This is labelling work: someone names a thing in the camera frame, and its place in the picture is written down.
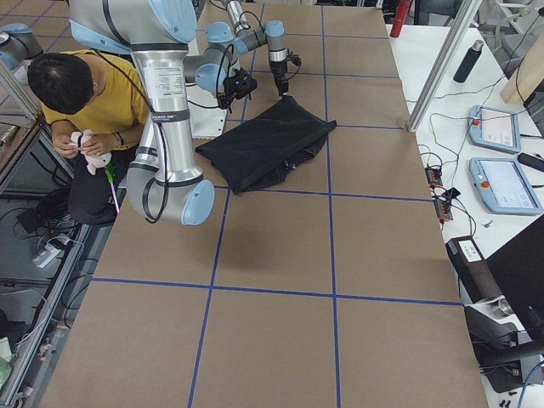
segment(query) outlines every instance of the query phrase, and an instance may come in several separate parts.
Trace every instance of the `white desk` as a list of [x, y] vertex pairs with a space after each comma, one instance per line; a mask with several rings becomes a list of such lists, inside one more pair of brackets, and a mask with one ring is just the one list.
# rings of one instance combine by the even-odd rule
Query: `white desk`
[[[391, 47], [399, 70], [399, 77], [402, 81], [402, 87], [407, 101], [415, 101], [418, 98], [448, 30], [449, 28], [447, 27], [407, 25], [402, 28], [400, 37], [390, 38]], [[475, 40], [481, 38], [482, 37], [476, 29], [469, 29], [467, 31], [462, 45], [457, 50], [456, 55], [451, 61], [450, 67], [439, 86], [436, 96], [478, 91], [483, 87], [492, 85], [502, 76], [502, 71], [496, 63], [491, 51], [488, 48], [484, 48], [479, 61], [468, 76], [468, 79], [464, 83], [453, 81], [453, 75], [467, 49]], [[418, 143], [420, 145], [428, 146], [428, 148], [430, 148], [433, 153], [439, 155], [444, 162], [455, 160], [455, 156], [451, 152], [435, 143], [433, 132], [429, 126], [431, 115], [438, 112], [451, 117], [464, 118], [468, 116], [468, 111], [472, 106], [482, 105], [483, 103], [498, 109], [515, 112], [523, 111], [524, 107], [522, 105], [509, 105], [502, 101], [500, 92], [506, 83], [506, 78], [501, 79], [492, 89], [492, 92], [491, 88], [487, 88], [479, 93], [467, 93], [456, 96], [447, 96], [443, 99], [434, 99], [422, 124], [416, 131]], [[410, 111], [413, 106], [414, 103], [408, 103]], [[539, 135], [538, 129], [526, 112], [518, 115], [518, 119], [521, 133]], [[467, 133], [467, 119], [452, 120], [442, 116], [433, 116], [432, 120], [436, 140], [453, 151], [459, 152], [459, 150], [461, 150], [459, 154], [459, 167], [453, 178], [453, 183], [452, 175], [455, 170], [454, 164], [444, 166], [442, 179], [446, 188], [449, 189], [454, 186], [461, 191], [459, 200], [464, 204], [477, 224], [474, 239], [484, 256], [488, 257], [524, 227], [533, 222], [535, 217], [497, 215], [490, 213], [485, 208], [478, 193], [472, 186], [472, 181], [468, 174], [468, 160], [475, 156], [514, 157], [514, 155], [474, 146], [468, 139], [465, 140], [463, 144], [464, 136]], [[526, 153], [533, 154], [535, 152], [541, 152], [544, 154], [544, 142], [542, 140], [522, 139], [521, 144], [522, 151]], [[424, 146], [420, 146], [420, 151], [424, 152], [428, 151], [428, 149]], [[428, 158], [429, 156], [422, 157], [424, 164], [427, 163]], [[438, 161], [430, 157], [430, 164], [438, 164]], [[523, 169], [532, 184], [544, 184], [544, 173], [540, 173], [529, 167], [523, 167]], [[540, 189], [535, 191], [539, 199], [544, 201], [544, 190]], [[469, 234], [468, 217], [455, 208], [453, 208], [452, 213], [454, 220], [445, 223], [442, 231], [445, 242], [453, 237]], [[518, 394], [514, 396], [509, 396], [507, 393], [497, 394], [491, 388], [486, 377], [482, 376], [482, 382], [484, 383], [490, 407], [498, 406], [502, 400], [512, 400], [510, 405], [511, 408], [517, 406], [519, 390]], [[542, 408], [544, 405], [543, 401], [544, 386], [529, 387], [525, 393], [522, 408]]]

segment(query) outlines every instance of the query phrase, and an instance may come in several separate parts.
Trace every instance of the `pink plush toy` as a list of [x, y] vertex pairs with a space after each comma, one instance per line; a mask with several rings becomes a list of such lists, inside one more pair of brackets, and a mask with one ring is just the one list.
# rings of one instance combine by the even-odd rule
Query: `pink plush toy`
[[[82, 145], [87, 142], [89, 139], [93, 137], [93, 131], [89, 129], [85, 129], [83, 133], [81, 132], [73, 132], [70, 136], [71, 141], [76, 145], [77, 147], [82, 147]], [[82, 154], [85, 156], [85, 159], [87, 160], [87, 170], [92, 175], [96, 174], [97, 168], [106, 167], [108, 163], [111, 160], [111, 153], [106, 153], [102, 156], [91, 156], [87, 155], [82, 151]]]

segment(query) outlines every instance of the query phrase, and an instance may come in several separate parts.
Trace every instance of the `yellow shirt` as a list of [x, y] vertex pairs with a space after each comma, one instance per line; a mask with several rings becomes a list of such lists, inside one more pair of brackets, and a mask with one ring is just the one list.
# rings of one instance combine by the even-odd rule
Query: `yellow shirt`
[[[83, 49], [79, 51], [69, 51], [65, 54], [95, 54], [94, 51]], [[138, 73], [123, 58], [115, 55], [103, 54], [112, 64], [121, 68], [130, 79], [138, 85], [142, 92], [145, 92]], [[85, 106], [74, 115], [66, 115], [55, 110], [50, 110], [42, 104], [43, 113], [47, 123], [51, 124], [57, 121], [69, 121], [79, 131], [90, 129], [93, 133], [113, 133], [122, 132], [139, 123], [145, 123], [149, 110], [143, 98], [128, 79], [119, 70], [111, 65], [108, 66], [108, 73], [105, 82], [104, 92], [98, 96], [92, 104]], [[122, 150], [132, 147], [136, 144], [125, 144]]]

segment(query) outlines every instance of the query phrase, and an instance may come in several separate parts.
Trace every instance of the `computer monitor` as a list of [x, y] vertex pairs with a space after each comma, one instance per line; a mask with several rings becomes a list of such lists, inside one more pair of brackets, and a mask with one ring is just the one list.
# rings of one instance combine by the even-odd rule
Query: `computer monitor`
[[467, 308], [474, 352], [496, 392], [542, 384], [532, 367], [544, 354], [544, 216], [487, 258], [496, 284], [527, 332], [518, 332]]
[[544, 339], [544, 216], [489, 256], [487, 264], [529, 336]]

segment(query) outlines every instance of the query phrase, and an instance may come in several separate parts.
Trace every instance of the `black bag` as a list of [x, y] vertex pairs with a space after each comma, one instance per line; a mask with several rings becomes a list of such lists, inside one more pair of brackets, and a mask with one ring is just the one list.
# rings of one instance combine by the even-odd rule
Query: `black bag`
[[254, 119], [196, 148], [223, 174], [235, 194], [281, 183], [313, 159], [336, 121], [324, 122], [284, 95]]

